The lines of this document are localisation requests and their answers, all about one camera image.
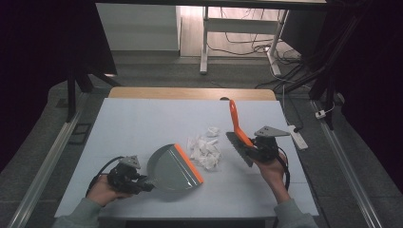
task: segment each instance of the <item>wooden floor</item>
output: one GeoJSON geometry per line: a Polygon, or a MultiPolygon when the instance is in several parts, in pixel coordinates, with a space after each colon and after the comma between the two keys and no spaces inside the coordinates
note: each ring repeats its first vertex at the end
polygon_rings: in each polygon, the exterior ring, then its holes
{"type": "MultiPolygon", "coordinates": [[[[249,19],[249,20],[277,20],[277,9],[239,9],[239,8],[209,8],[210,18],[233,18],[233,19],[249,19]]],[[[201,56],[202,50],[202,7],[181,7],[182,16],[182,34],[181,34],[181,56],[201,56]]],[[[244,53],[253,52],[254,47],[271,44],[273,35],[263,34],[241,34],[209,32],[207,43],[211,47],[208,50],[208,56],[223,57],[265,57],[262,53],[252,53],[244,55],[244,53]],[[231,54],[224,51],[213,49],[222,49],[237,54],[231,54]]]]}

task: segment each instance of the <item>black curtain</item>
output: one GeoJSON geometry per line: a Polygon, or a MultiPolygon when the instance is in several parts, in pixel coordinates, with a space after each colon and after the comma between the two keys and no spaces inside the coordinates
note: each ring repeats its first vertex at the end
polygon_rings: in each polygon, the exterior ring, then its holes
{"type": "Polygon", "coordinates": [[[89,0],[2,0],[0,31],[3,170],[40,117],[52,86],[73,69],[116,74],[116,68],[89,0]]]}
{"type": "Polygon", "coordinates": [[[403,4],[374,0],[338,59],[347,121],[403,192],[403,4]]]}

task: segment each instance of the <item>white tabletop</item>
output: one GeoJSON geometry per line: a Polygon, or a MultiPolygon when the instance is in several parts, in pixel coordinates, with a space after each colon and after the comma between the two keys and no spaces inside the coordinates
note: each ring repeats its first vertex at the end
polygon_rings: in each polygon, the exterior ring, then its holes
{"type": "MultiPolygon", "coordinates": [[[[288,131],[279,102],[237,101],[240,127],[250,138],[269,125],[288,131]]],[[[159,189],[130,199],[116,200],[102,209],[101,217],[116,219],[250,219],[275,215],[276,200],[254,165],[249,168],[225,132],[233,131],[227,101],[105,99],[86,147],[70,180],[55,217],[70,214],[89,182],[111,159],[137,155],[146,175],[150,156],[160,147],[178,143],[187,151],[188,138],[203,135],[209,126],[221,130],[222,160],[212,172],[197,166],[204,183],[183,193],[159,189]]],[[[290,195],[304,213],[318,215],[291,137],[278,137],[288,155],[290,195]]],[[[109,172],[116,163],[106,170],[109,172]]]]}

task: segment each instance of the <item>hand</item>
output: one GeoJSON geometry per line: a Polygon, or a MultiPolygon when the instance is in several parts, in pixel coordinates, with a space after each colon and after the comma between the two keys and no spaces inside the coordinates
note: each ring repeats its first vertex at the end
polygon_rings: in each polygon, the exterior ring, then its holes
{"type": "MultiPolygon", "coordinates": [[[[286,163],[288,162],[283,154],[279,153],[279,156],[286,163]]],[[[268,162],[260,162],[253,159],[252,161],[258,166],[264,180],[269,184],[270,188],[275,194],[277,202],[281,203],[289,200],[290,195],[288,194],[288,191],[285,188],[282,180],[284,176],[284,168],[282,167],[281,163],[277,159],[268,162]]]]}
{"type": "Polygon", "coordinates": [[[117,198],[129,198],[131,196],[131,194],[116,192],[113,190],[107,182],[106,175],[101,175],[86,197],[101,206],[106,206],[117,198]]]}

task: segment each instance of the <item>person's left hand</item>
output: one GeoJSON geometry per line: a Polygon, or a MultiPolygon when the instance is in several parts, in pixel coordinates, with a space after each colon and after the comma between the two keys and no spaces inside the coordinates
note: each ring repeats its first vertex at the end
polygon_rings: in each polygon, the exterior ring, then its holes
{"type": "Polygon", "coordinates": [[[115,191],[107,182],[106,175],[101,175],[86,197],[101,206],[106,206],[117,198],[129,198],[131,196],[132,194],[115,191]]]}

